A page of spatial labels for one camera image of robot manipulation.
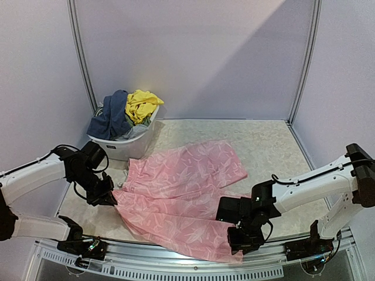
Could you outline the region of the pink patterned shorts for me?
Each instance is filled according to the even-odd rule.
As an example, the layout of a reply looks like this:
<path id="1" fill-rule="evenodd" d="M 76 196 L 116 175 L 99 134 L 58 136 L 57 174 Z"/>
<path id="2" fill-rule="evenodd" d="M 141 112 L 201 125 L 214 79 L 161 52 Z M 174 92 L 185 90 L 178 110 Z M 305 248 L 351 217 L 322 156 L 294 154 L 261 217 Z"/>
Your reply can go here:
<path id="1" fill-rule="evenodd" d="M 114 190 L 116 209 L 138 239 L 211 262 L 241 263 L 227 240 L 229 224 L 216 220 L 221 197 L 247 177 L 226 140 L 188 144 L 130 159 L 128 177 Z"/>

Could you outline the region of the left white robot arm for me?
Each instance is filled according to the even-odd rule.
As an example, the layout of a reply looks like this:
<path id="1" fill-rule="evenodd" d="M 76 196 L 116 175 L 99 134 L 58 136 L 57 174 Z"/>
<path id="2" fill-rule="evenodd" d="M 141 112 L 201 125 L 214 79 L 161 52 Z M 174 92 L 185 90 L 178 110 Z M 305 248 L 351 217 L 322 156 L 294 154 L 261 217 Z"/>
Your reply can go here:
<path id="1" fill-rule="evenodd" d="M 17 213 L 11 205 L 19 198 L 53 181 L 65 179 L 81 186 L 87 204 L 117 205 L 114 183 L 98 169 L 108 156 L 98 144 L 89 141 L 82 149 L 57 145 L 47 155 L 23 166 L 1 172 L 1 241 L 13 237 L 32 237 L 64 241 L 75 254 L 87 249 L 82 228 L 67 217 L 32 216 Z"/>

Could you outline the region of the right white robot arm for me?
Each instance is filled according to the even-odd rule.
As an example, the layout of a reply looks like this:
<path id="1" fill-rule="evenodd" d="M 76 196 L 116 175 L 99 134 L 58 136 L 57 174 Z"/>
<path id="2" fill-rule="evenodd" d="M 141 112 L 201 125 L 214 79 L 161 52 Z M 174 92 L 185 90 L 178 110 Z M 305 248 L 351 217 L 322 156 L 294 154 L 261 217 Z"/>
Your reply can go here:
<path id="1" fill-rule="evenodd" d="M 346 154 L 326 166 L 288 180 L 276 175 L 251 188 L 249 197 L 220 198 L 216 220 L 228 222 L 232 254 L 247 254 L 266 242 L 262 226 L 273 218 L 307 203 L 332 195 L 341 198 L 310 226 L 308 238 L 284 245 L 288 261 L 333 252 L 338 232 L 359 211 L 374 207 L 374 159 L 358 144 L 347 145 Z"/>

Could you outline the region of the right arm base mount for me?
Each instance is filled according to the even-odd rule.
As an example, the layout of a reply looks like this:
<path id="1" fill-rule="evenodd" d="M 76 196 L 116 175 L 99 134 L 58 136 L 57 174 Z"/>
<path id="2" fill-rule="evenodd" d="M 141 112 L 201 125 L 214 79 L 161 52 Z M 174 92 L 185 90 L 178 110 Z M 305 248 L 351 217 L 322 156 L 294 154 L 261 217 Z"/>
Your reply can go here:
<path id="1" fill-rule="evenodd" d="M 336 234 L 339 243 L 335 251 L 333 251 L 333 238 L 322 239 L 320 237 L 318 232 L 318 220 L 315 220 L 311 224 L 309 234 L 310 236 L 308 238 L 284 243 L 287 261 L 294 261 L 329 252 L 329 256 L 323 259 L 323 263 L 326 263 L 336 255 L 340 247 L 341 231 L 338 231 Z"/>

